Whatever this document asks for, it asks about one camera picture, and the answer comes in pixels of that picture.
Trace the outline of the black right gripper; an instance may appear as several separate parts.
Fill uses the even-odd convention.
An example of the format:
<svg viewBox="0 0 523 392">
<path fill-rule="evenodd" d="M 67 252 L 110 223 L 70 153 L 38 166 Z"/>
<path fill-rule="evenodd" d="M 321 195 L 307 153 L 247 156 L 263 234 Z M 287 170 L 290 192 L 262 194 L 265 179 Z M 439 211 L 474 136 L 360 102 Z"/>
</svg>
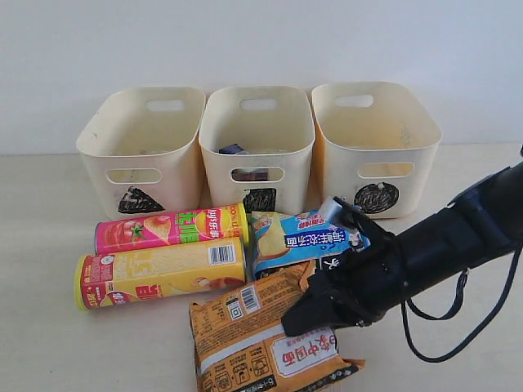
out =
<svg viewBox="0 0 523 392">
<path fill-rule="evenodd" d="M 281 318 L 286 336 L 320 327 L 366 327 L 387 312 L 378 302 L 391 297 L 391 285 L 401 286 L 397 236 L 386 232 L 381 243 L 342 256 L 340 265 L 307 279 L 302 297 Z"/>
</svg>

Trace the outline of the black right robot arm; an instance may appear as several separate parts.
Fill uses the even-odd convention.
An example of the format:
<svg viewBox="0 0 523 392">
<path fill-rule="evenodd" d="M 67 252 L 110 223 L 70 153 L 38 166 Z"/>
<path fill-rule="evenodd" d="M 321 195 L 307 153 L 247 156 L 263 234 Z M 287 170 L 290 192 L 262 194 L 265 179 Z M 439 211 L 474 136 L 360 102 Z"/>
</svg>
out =
<svg viewBox="0 0 523 392">
<path fill-rule="evenodd" d="M 287 336 L 320 327 L 368 326 L 390 309 L 467 268 L 504 256 L 522 242 L 522 165 L 475 183 L 437 213 L 400 234 L 386 231 L 339 197 L 320 215 L 370 241 L 308 279 L 281 319 Z"/>
</svg>

